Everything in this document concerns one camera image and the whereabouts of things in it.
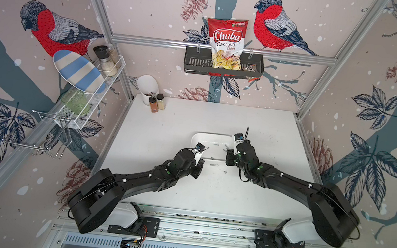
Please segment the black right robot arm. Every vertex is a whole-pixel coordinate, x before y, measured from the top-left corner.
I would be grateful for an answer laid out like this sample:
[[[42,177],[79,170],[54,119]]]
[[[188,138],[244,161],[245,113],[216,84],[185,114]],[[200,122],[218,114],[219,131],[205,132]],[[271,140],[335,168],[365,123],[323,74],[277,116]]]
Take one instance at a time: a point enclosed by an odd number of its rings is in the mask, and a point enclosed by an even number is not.
[[[235,165],[247,182],[275,190],[309,208],[316,234],[328,245],[339,248],[350,238],[360,220],[336,185],[307,182],[260,162],[254,147],[242,134],[234,135],[233,144],[234,148],[227,150],[227,166]]]

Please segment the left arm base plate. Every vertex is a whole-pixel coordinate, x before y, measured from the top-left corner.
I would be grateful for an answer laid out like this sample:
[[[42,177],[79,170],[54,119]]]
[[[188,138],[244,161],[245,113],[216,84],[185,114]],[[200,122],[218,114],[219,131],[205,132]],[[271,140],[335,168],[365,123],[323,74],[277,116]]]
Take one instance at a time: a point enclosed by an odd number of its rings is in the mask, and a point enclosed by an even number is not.
[[[157,237],[160,222],[161,220],[159,218],[142,216],[127,228],[117,225],[109,225],[107,232],[111,234],[155,238]]]

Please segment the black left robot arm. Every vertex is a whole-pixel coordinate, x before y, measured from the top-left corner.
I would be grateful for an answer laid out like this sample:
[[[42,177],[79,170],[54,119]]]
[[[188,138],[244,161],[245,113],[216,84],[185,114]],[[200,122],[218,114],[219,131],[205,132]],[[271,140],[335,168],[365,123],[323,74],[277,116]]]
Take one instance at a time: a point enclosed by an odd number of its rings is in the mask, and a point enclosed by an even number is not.
[[[87,234],[100,227],[123,199],[169,189],[187,176],[197,179],[202,172],[204,151],[203,146],[183,148],[173,159],[147,172],[113,174],[106,168],[98,171],[67,199],[79,232]]]

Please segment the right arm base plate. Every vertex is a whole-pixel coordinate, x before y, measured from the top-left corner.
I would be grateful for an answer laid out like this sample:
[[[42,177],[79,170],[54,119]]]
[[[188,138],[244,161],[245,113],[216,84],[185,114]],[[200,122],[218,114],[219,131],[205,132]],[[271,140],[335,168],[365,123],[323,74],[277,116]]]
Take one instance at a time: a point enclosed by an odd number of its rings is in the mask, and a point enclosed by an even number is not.
[[[293,244],[283,234],[271,230],[255,229],[254,236],[256,248],[305,248],[303,242]]]

